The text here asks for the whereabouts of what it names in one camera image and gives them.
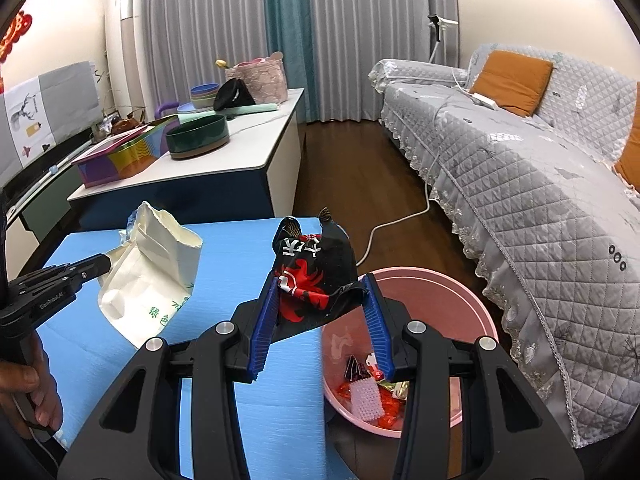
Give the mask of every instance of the orange cushion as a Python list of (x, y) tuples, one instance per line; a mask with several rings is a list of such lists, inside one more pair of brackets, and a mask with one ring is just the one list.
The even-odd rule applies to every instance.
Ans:
[(636, 114), (631, 125), (631, 133), (615, 168), (629, 184), (640, 190), (640, 83), (638, 83)]
[(514, 52), (494, 50), (489, 54), (471, 93), (493, 99), (520, 117), (529, 117), (538, 108), (554, 64)]

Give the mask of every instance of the lace trim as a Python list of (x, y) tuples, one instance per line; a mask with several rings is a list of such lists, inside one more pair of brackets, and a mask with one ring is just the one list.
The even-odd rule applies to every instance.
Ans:
[[(533, 357), (536, 352), (536, 344), (529, 343), (521, 340), (520, 332), (522, 327), (517, 327), (513, 321), (517, 318), (518, 313), (518, 303), (514, 298), (510, 298), (504, 291), (504, 287), (501, 285), (495, 285), (492, 283), (492, 277), (494, 273), (498, 269), (489, 269), (484, 258), (484, 247), (481, 247), (482, 243), (477, 238), (478, 230), (473, 229), (472, 226), (461, 226), (460, 222), (462, 222), (463, 212), (461, 209), (456, 208), (456, 204), (451, 197), (448, 196), (448, 192), (445, 189), (438, 189), (435, 187), (436, 181), (439, 179), (440, 175), (443, 173), (442, 169), (436, 163), (431, 171), (431, 174), (427, 176), (426, 172), (428, 170), (427, 167), (422, 163), (423, 157), (420, 156), (418, 151), (418, 147), (411, 143), (412, 138), (406, 135), (403, 135), (402, 130), (408, 130), (412, 137), (418, 142), (418, 146), (422, 150), (426, 150), (424, 146), (419, 143), (419, 139), (417, 139), (416, 135), (411, 131), (411, 129), (406, 126), (402, 119), (395, 114), (394, 111), (390, 110), (386, 104), (383, 105), (382, 113), (381, 113), (380, 123), (386, 126), (393, 137), (399, 141), (400, 147), (404, 150), (404, 156), (409, 161), (410, 167), (417, 171), (420, 177), (423, 180), (426, 180), (428, 184), (431, 186), (431, 194), (430, 199), (434, 202), (437, 202), (447, 217), (452, 222), (451, 232), (457, 234), (460, 238), (460, 241), (463, 244), (463, 253), (469, 259), (478, 260), (478, 265), (476, 266), (476, 276), (479, 278), (483, 278), (487, 281), (487, 286), (482, 290), (482, 294), (492, 303), (495, 303), (500, 309), (504, 312), (502, 316), (501, 325), (503, 330), (509, 334), (512, 341), (511, 346), (511, 357), (518, 364), (518, 368), (524, 375), (524, 377), (529, 381), (529, 383), (534, 387), (536, 393), (540, 397), (540, 399), (545, 402), (554, 391), (554, 387), (556, 382), (552, 381), (553, 374), (544, 373), (542, 370), (536, 370), (530, 362), (532, 362)], [(555, 349), (552, 349), (555, 356), (556, 364), (559, 366), (558, 355), (555, 352)], [(569, 390), (566, 385), (568, 384), (568, 376), (566, 371), (559, 367), (559, 371), (562, 375), (562, 382), (565, 385), (564, 388), (564, 403), (565, 410), (569, 418), (571, 432), (572, 432), (572, 446), (581, 447), (584, 444), (579, 443), (581, 441), (581, 437), (578, 436), (577, 424), (575, 421), (574, 414), (571, 409), (571, 399), (569, 396)]]

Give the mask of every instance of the red printed design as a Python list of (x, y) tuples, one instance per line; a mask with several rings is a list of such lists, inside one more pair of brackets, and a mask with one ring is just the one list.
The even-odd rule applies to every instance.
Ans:
[(280, 313), (292, 322), (305, 319), (296, 313), (300, 309), (300, 302), (296, 300), (309, 303), (319, 310), (326, 309), (329, 303), (329, 296), (317, 286), (322, 281), (322, 271), (316, 270), (310, 274), (307, 262), (302, 258), (296, 260), (296, 265), (297, 267), (282, 266), (282, 270), (277, 273), (278, 286), (287, 293), (280, 297)]
[(314, 240), (314, 239), (319, 242), (322, 239), (322, 235), (300, 235), (298, 237), (298, 240), (303, 242), (308, 242), (309, 240)]

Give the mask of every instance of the red wrapper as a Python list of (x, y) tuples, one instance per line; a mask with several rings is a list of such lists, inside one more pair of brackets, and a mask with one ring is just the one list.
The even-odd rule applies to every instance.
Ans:
[(385, 415), (389, 415), (392, 417), (398, 416), (400, 413), (400, 408), (402, 407), (402, 402), (398, 399), (395, 399), (391, 392), (386, 388), (379, 387), (380, 390), (380, 400), (382, 400), (382, 407), (385, 410)]
[(383, 428), (385, 430), (390, 430), (396, 423), (396, 420), (397, 419), (394, 416), (383, 415), (378, 419), (377, 424), (380, 428)]
[(351, 400), (351, 390), (349, 383), (342, 383), (335, 391), (335, 394), (343, 399)]
[(369, 354), (365, 362), (367, 364), (367, 370), (376, 381), (381, 381), (385, 378), (385, 375), (382, 373), (380, 368), (378, 368), (378, 362), (376, 361), (375, 354)]

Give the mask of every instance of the black snack wrapper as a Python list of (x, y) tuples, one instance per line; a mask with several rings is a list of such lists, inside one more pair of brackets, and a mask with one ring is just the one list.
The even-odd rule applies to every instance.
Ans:
[(366, 294), (348, 236), (327, 208), (318, 218), (321, 234), (303, 235), (298, 221), (286, 217), (273, 238), (272, 273), (280, 289), (273, 342), (337, 319), (360, 306)]

